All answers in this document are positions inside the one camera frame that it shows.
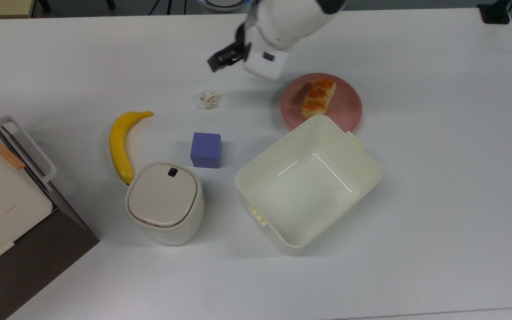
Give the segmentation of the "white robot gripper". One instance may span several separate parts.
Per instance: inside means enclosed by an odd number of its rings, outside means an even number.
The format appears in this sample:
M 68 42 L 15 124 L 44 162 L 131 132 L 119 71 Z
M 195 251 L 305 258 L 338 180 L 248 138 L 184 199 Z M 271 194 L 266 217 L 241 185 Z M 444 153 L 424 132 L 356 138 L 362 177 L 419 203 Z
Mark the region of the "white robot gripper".
M 235 42 L 214 53 L 207 63 L 212 72 L 243 60 L 243 69 L 262 79 L 278 80 L 290 51 L 280 50 L 261 42 Z

